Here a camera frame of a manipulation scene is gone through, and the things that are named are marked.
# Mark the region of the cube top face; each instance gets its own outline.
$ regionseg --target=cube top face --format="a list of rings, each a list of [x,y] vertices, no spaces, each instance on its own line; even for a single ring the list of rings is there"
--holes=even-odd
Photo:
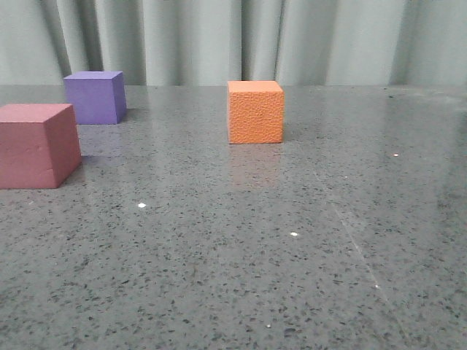
[[[229,143],[282,142],[284,100],[276,82],[229,82]]]
[[[64,79],[114,79],[123,74],[122,71],[78,71]]]
[[[229,93],[267,93],[282,92],[282,88],[274,80],[264,81],[230,81]]]
[[[45,123],[71,104],[7,104],[0,108],[0,123]]]

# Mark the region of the block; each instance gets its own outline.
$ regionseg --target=block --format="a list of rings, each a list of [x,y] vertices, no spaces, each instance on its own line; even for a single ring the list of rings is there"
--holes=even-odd
[[[228,82],[228,141],[282,142],[284,91],[274,81]]]
[[[78,124],[118,124],[126,114],[121,71],[79,71],[64,79]]]
[[[0,108],[0,189],[57,188],[80,163],[71,104]]]

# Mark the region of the purple cube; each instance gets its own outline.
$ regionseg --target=purple cube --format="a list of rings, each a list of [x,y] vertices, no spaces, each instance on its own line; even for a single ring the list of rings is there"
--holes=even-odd
[[[118,124],[126,113],[121,71],[79,71],[64,78],[77,124]]]

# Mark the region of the curtain fold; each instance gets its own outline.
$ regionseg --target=curtain fold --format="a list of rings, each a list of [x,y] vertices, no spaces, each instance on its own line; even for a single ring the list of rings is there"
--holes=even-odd
[[[1,0],[0,84],[464,85],[465,0]]]

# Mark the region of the foam block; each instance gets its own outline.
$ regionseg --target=foam block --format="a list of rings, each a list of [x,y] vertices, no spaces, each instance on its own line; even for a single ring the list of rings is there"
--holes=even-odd
[[[118,124],[126,114],[121,71],[79,71],[64,79],[78,124]]]
[[[284,91],[274,81],[228,82],[231,144],[282,142]]]
[[[57,188],[81,163],[71,104],[0,108],[0,188]]]

